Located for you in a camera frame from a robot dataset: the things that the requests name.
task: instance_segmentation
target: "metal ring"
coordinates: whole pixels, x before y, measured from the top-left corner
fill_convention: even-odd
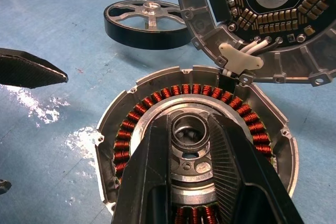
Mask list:
[[[133,17],[145,19],[144,29],[134,28],[121,22]],[[182,28],[160,30],[157,21],[170,19]],[[104,11],[105,31],[113,40],[130,47],[163,50],[188,44],[191,36],[181,17],[178,5],[157,0],[127,0],[114,3]]]

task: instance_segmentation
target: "center bore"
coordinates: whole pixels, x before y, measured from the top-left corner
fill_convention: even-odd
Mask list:
[[[173,120],[172,134],[174,146],[186,153],[203,149],[208,139],[206,122],[197,114],[177,116]]]

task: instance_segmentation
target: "screw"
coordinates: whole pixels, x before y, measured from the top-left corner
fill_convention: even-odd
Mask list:
[[[228,0],[227,3],[229,4],[229,6],[234,6],[235,0]]]
[[[237,16],[237,14],[238,14],[238,10],[237,10],[237,8],[236,8],[236,7],[235,7],[235,8],[232,8],[232,9],[231,9],[231,13],[232,13],[233,16]]]
[[[237,28],[237,26],[236,26],[235,23],[231,23],[231,24],[227,27],[227,29],[228,29],[229,31],[235,31],[236,28]]]
[[[281,37],[277,37],[275,40],[278,44],[281,44],[284,41]]]
[[[306,36],[304,34],[299,34],[297,37],[296,37],[296,41],[298,43],[302,43],[306,40]]]

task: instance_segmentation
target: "wire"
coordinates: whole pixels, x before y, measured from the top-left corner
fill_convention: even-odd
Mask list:
[[[243,47],[240,51],[241,52],[247,52],[250,48],[256,46],[258,44],[258,42],[253,41],[250,44],[248,44],[247,46]]]
[[[264,47],[264,48],[261,48],[261,49],[259,49],[258,51],[253,52],[251,55],[253,55],[253,56],[257,56],[257,55],[263,54],[264,52],[270,52],[270,51],[272,51],[273,49],[276,49],[279,45],[280,45],[280,43],[276,40],[276,41],[275,41],[274,43],[272,43],[271,45],[269,45],[269,46],[267,46],[267,47]]]
[[[252,53],[254,53],[255,51],[260,50],[261,48],[264,48],[268,45],[268,41],[266,39],[264,39],[262,42],[260,42],[259,44],[257,44],[256,46],[250,48],[246,54],[247,55],[251,55]]]

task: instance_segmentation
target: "white wire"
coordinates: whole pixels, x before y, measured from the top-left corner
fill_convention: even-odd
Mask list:
[[[268,45],[268,41],[267,41],[266,39],[264,39],[262,42],[260,42],[260,43],[257,44],[256,46],[250,48],[250,49],[246,52],[246,54],[247,54],[247,55],[251,55],[251,54],[253,54],[255,51],[258,51],[259,49],[264,48],[264,47],[266,47],[267,45]]]
[[[256,46],[258,44],[258,42],[253,41],[250,44],[248,44],[247,46],[243,47],[240,51],[241,52],[247,52],[250,48]]]

